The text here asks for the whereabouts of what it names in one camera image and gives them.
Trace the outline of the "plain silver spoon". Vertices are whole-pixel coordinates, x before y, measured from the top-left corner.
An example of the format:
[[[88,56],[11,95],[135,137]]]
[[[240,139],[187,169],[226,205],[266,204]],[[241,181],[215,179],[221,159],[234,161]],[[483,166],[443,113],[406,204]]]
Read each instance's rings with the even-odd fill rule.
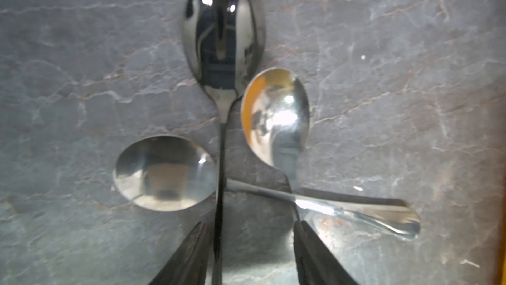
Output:
[[[193,207],[216,191],[217,165],[199,144],[180,136],[154,136],[127,147],[117,158],[113,181],[139,207],[159,212]],[[366,223],[385,234],[414,240],[420,217],[404,206],[334,201],[272,190],[227,179],[225,187],[292,203],[324,215]]]

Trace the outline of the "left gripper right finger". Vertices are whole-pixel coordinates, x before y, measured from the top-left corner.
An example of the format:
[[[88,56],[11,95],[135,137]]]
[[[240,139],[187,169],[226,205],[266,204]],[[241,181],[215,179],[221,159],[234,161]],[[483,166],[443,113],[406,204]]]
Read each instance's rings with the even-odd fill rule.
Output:
[[[296,221],[293,233],[299,284],[358,284],[306,221]]]

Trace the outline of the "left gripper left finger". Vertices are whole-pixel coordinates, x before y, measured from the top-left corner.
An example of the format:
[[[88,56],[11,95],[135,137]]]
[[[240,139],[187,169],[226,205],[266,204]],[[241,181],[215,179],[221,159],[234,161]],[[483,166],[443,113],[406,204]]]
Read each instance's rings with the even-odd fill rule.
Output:
[[[199,222],[149,285],[205,284],[212,234],[212,223]]]

